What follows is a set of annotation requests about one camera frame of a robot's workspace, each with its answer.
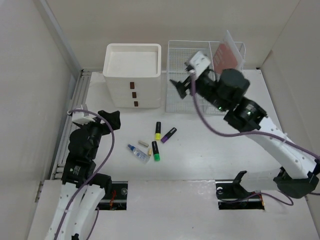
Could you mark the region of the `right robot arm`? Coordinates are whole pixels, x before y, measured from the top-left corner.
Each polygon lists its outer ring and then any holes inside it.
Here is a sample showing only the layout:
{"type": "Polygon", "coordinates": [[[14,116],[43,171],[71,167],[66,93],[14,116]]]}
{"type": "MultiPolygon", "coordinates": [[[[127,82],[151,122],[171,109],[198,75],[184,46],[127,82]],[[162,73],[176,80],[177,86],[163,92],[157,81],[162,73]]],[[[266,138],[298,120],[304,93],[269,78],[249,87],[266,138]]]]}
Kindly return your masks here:
{"type": "Polygon", "coordinates": [[[219,111],[224,120],[237,132],[222,133],[204,119],[196,98],[193,103],[202,122],[208,129],[223,137],[246,136],[260,145],[279,164],[280,168],[260,172],[240,171],[232,182],[232,193],[243,197],[250,192],[279,190],[287,196],[300,199],[311,194],[320,182],[320,158],[311,151],[293,143],[274,124],[267,112],[253,100],[245,97],[250,82],[236,69],[225,69],[219,80],[209,77],[211,69],[201,74],[189,71],[185,81],[170,80],[181,99],[187,91],[200,95],[219,111]]]}

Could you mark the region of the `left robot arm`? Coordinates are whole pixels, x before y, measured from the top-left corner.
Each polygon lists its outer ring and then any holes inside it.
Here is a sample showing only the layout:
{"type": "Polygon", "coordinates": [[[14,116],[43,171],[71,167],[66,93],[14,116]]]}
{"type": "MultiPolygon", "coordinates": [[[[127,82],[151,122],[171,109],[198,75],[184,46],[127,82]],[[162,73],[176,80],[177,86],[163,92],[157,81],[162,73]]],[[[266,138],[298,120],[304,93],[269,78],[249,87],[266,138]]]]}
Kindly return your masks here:
{"type": "Polygon", "coordinates": [[[112,179],[99,173],[94,162],[102,136],[121,127],[120,112],[70,110],[77,126],[69,136],[61,189],[47,240],[87,240],[97,221],[99,202],[111,195],[112,179]]]}

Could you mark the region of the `clear mesh document pouch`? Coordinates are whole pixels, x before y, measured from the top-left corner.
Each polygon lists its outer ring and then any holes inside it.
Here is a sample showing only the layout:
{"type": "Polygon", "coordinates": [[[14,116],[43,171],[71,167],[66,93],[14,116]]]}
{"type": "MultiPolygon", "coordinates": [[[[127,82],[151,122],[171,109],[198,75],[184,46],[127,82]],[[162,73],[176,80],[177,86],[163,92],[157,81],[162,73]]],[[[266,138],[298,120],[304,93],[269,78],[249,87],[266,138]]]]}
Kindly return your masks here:
{"type": "Polygon", "coordinates": [[[225,69],[236,69],[241,72],[245,64],[245,55],[245,44],[235,42],[227,30],[212,57],[215,73],[221,75],[225,69]]]}

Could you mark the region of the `white top drawer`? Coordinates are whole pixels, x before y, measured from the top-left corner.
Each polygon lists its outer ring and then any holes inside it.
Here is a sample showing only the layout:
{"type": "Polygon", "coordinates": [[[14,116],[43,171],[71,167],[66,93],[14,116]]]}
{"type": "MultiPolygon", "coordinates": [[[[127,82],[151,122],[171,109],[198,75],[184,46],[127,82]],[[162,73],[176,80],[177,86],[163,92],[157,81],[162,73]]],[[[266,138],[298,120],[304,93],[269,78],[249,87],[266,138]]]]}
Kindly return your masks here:
{"type": "Polygon", "coordinates": [[[104,77],[110,90],[154,90],[161,85],[160,77],[104,77]]]}

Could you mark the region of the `white drawer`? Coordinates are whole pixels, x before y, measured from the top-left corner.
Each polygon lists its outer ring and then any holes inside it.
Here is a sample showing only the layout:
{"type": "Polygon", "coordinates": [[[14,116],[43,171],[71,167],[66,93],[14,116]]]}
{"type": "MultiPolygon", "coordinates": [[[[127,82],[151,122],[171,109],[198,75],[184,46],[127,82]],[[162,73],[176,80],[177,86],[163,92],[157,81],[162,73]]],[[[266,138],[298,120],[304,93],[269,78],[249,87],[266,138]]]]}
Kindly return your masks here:
{"type": "Polygon", "coordinates": [[[104,77],[110,90],[154,90],[161,85],[160,77],[104,77]]]}
{"type": "Polygon", "coordinates": [[[110,95],[113,99],[157,100],[161,98],[161,93],[158,91],[112,91],[110,95]]]}

